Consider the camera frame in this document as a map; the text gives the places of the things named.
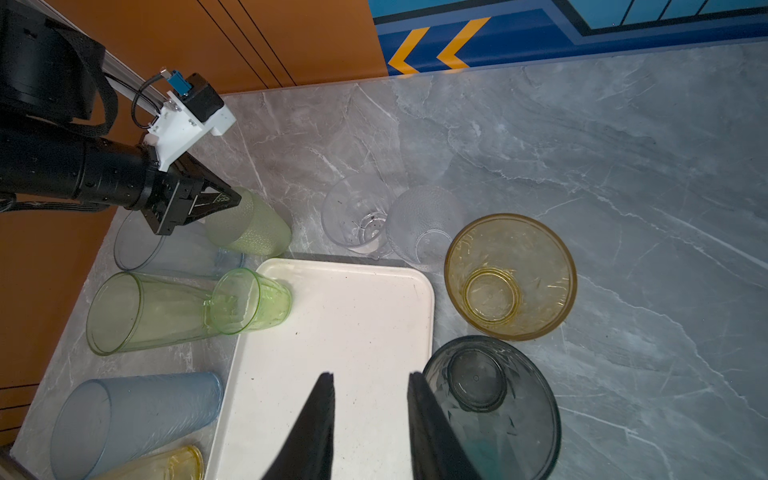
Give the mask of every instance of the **cup base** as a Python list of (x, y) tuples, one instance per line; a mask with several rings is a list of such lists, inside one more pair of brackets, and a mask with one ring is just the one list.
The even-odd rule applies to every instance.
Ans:
[(451, 358), (448, 386), (466, 412), (492, 412), (507, 395), (507, 379), (498, 361), (476, 348), (460, 350)]
[(384, 231), (384, 223), (386, 222), (386, 214), (383, 212), (373, 212), (372, 214), (365, 215), (357, 230), (357, 237), (360, 243), (368, 243), (376, 238), (380, 232)]
[(521, 302), (520, 287), (507, 271), (484, 266), (469, 276), (462, 290), (467, 310), (479, 323), (498, 326), (510, 322)]
[(442, 230), (427, 230), (416, 240), (416, 261), (421, 265), (441, 266), (453, 238)]

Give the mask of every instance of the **black strap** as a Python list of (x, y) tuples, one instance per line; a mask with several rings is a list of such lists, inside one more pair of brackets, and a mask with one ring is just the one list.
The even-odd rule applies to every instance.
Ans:
[(261, 480), (330, 480), (335, 414), (333, 374), (321, 373), (280, 453)]
[(104, 46), (97, 41), (83, 35), (79, 31), (70, 28), (54, 27), (54, 30), (61, 35), (64, 40), (72, 46), (74, 52), (83, 62), (85, 70), (89, 73), (98, 93), (101, 96), (101, 102), (104, 104), (104, 123), (100, 125), (80, 125), (72, 123), (59, 124), (72, 133), (83, 135), (84, 137), (101, 137), (109, 133), (118, 117), (118, 94), (101, 71), (101, 63), (104, 60)]
[(408, 423), (414, 480), (482, 480), (420, 372), (408, 378)]

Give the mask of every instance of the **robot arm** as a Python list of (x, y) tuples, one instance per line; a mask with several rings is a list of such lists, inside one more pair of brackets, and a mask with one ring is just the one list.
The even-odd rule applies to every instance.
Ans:
[[(156, 77), (174, 90), (144, 142), (117, 144), (98, 137), (117, 115), (101, 72), (104, 47), (13, 0), (0, 7), (0, 17), (0, 55), (7, 60), (0, 64), (0, 212), (118, 205), (141, 210), (156, 234), (170, 235), (177, 225), (239, 204), (237, 192), (187, 153), (207, 132), (222, 135), (235, 122), (202, 76), (185, 80), (163, 70)], [(90, 118), (97, 89), (107, 121), (69, 123)], [(80, 204), (17, 203), (16, 194)]]

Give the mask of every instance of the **upright cup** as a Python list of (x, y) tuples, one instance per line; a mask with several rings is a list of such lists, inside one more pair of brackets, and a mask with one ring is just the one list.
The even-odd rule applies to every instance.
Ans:
[(290, 227), (254, 192), (235, 187), (240, 205), (205, 217), (208, 239), (228, 250), (276, 257), (290, 245)]
[(440, 187), (415, 187), (400, 195), (386, 223), (400, 258), (424, 272), (439, 272), (453, 237), (467, 224), (464, 205)]
[(320, 218), (332, 242), (361, 255), (384, 257), (392, 252), (384, 224), (394, 196), (375, 175), (356, 174), (331, 188)]

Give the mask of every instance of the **blue connector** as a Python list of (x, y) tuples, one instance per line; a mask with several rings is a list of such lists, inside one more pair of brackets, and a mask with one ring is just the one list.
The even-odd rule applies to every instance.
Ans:
[(184, 77), (178, 70), (174, 70), (167, 80), (170, 86), (182, 97), (186, 95), (189, 90), (192, 90), (192, 85), (184, 80)]

